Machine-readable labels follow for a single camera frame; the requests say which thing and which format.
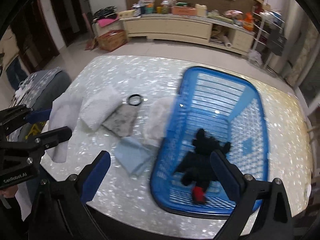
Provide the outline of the blue plastic basket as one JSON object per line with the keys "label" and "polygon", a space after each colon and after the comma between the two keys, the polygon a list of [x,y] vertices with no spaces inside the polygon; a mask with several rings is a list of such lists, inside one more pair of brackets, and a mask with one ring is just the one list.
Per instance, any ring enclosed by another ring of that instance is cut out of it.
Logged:
{"label": "blue plastic basket", "polygon": [[206,67],[184,73],[150,177],[150,192],[165,211],[225,218],[230,200],[210,166],[212,151],[257,180],[268,179],[263,104],[247,80]]}

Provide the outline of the white fluffy round pad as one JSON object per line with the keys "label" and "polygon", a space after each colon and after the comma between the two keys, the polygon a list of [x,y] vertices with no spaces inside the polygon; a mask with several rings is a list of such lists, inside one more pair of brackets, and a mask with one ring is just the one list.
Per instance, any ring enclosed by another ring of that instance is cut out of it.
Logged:
{"label": "white fluffy round pad", "polygon": [[167,122],[172,113],[175,96],[157,99],[150,107],[147,121],[144,125],[144,142],[155,147],[160,146],[165,136]]}

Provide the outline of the brown cardboard box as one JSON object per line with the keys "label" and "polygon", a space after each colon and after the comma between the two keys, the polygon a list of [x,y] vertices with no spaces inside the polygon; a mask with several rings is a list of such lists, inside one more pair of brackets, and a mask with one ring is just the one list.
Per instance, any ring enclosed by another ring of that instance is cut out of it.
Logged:
{"label": "brown cardboard box", "polygon": [[111,30],[97,38],[98,47],[101,50],[112,52],[127,44],[127,36],[124,30]]}

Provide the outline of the pink box on cabinet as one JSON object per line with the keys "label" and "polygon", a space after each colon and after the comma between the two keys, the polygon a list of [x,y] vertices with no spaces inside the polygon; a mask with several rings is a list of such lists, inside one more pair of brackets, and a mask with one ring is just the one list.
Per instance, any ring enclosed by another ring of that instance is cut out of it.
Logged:
{"label": "pink box on cabinet", "polygon": [[197,15],[197,10],[193,7],[174,6],[171,8],[171,12],[174,15],[184,15],[184,16],[196,16]]}

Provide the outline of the white paper roll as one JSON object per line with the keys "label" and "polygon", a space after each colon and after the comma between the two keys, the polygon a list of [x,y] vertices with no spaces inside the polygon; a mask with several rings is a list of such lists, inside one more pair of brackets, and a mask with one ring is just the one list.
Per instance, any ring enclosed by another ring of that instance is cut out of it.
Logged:
{"label": "white paper roll", "polygon": [[232,43],[230,42],[227,36],[223,36],[222,40],[226,48],[232,48]]}

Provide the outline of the white knitted towel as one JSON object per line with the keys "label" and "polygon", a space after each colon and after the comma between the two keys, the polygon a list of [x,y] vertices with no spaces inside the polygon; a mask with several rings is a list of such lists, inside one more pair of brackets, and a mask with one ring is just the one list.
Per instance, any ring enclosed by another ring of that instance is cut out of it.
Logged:
{"label": "white knitted towel", "polygon": [[121,93],[108,85],[86,101],[80,111],[80,119],[95,132],[122,103]]}

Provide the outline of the light blue cloth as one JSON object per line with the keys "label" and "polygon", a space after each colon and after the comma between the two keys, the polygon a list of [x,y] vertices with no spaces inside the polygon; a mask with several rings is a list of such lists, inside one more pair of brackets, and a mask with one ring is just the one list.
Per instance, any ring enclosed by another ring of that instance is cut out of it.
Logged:
{"label": "light blue cloth", "polygon": [[139,177],[156,152],[155,146],[143,145],[134,137],[123,137],[114,149],[114,156],[129,176]]}

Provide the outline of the cream plastic jug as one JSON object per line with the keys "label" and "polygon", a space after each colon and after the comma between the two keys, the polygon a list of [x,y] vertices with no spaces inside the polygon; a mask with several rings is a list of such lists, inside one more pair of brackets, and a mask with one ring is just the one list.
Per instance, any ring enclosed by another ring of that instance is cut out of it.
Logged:
{"label": "cream plastic jug", "polygon": [[207,17],[207,6],[201,4],[195,4],[196,16]]}

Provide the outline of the cream TV cabinet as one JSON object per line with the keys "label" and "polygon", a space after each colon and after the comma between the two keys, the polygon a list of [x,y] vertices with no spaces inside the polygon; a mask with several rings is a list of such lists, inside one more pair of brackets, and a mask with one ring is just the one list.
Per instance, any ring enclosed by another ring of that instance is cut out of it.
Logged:
{"label": "cream TV cabinet", "polygon": [[[254,34],[235,24],[213,18],[172,14],[149,14],[121,20],[127,37],[199,44],[246,56]],[[227,36],[232,48],[223,44]]]}

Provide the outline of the grey cushioned chair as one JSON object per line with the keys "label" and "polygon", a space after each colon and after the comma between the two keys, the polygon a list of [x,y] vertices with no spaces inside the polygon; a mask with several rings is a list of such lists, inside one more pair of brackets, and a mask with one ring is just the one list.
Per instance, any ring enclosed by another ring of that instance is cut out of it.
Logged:
{"label": "grey cushioned chair", "polygon": [[[53,101],[66,91],[72,83],[69,75],[57,67],[30,74],[20,83],[10,107],[26,105],[33,110],[45,110],[52,107]],[[29,137],[40,134],[46,122],[25,124],[9,135],[9,141],[25,141]]]}

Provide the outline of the white metal shelf rack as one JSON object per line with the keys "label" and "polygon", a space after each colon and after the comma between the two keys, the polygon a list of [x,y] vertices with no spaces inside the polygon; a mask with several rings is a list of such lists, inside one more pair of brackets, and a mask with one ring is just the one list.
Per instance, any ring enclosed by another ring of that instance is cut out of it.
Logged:
{"label": "white metal shelf rack", "polygon": [[271,9],[271,6],[263,0],[253,0],[253,43],[249,50],[249,62],[257,67],[262,67],[265,62],[271,59],[272,38],[281,34],[284,30],[285,21],[278,11]]}

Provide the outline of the grey cloth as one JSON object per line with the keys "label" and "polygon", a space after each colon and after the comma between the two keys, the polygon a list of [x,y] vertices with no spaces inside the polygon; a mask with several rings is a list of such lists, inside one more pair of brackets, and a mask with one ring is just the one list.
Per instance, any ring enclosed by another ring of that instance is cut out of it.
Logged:
{"label": "grey cloth", "polygon": [[129,137],[133,132],[137,115],[137,106],[122,104],[102,123],[102,126],[118,137]]}

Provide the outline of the orange toy figure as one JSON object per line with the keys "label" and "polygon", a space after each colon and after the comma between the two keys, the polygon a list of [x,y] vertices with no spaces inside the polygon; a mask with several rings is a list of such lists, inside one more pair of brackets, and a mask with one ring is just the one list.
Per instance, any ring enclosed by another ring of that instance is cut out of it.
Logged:
{"label": "orange toy figure", "polygon": [[242,21],[243,28],[252,32],[254,30],[254,19],[251,12],[246,13],[245,18]]}

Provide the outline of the pink folder stack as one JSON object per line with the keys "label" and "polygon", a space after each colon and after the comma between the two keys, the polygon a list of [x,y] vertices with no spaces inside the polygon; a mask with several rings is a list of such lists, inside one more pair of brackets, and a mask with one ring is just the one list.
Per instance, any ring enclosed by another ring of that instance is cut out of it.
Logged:
{"label": "pink folder stack", "polygon": [[99,27],[103,28],[105,26],[112,24],[113,22],[116,22],[117,20],[119,20],[118,16],[116,16],[116,18],[102,18],[98,20],[97,23]]}

